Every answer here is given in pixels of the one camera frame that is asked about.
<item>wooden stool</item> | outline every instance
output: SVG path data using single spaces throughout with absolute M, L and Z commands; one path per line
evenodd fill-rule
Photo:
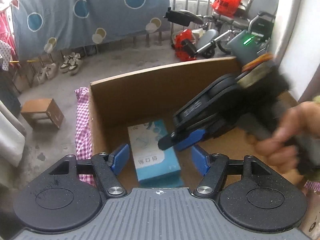
M 41 98 L 27 101 L 21 110 L 21 115 L 33 128 L 36 120 L 50 119 L 59 129 L 64 118 L 53 98 Z

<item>silver screw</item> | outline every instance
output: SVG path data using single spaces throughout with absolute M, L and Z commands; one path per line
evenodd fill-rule
M 212 188 L 210 188 L 208 186 L 200 186 L 197 188 L 197 192 L 200 194 L 209 194 L 212 191 L 213 191 Z
M 108 192 L 111 194 L 111 195 L 119 195 L 121 193 L 123 193 L 123 188 L 121 187 L 118 187 L 118 186 L 115 186 L 115 187 L 111 187 L 108 189 Z

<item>gray gripper base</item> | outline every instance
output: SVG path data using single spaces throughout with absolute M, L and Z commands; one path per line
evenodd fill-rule
M 186 188 L 142 189 L 106 202 L 86 225 L 42 235 L 22 231 L 16 240 L 307 240 L 298 229 L 278 234 L 246 231 L 226 220 L 213 201 L 193 197 Z

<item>plastic bag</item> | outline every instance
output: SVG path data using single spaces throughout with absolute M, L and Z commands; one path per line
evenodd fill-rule
M 238 9 L 241 0 L 214 0 L 212 8 L 218 14 L 232 17 Z

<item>teal box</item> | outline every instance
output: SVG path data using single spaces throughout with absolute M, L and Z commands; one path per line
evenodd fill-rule
M 138 181 L 144 187 L 181 187 L 180 165 L 173 147 L 162 151 L 158 141 L 167 134 L 163 120 L 128 127 Z

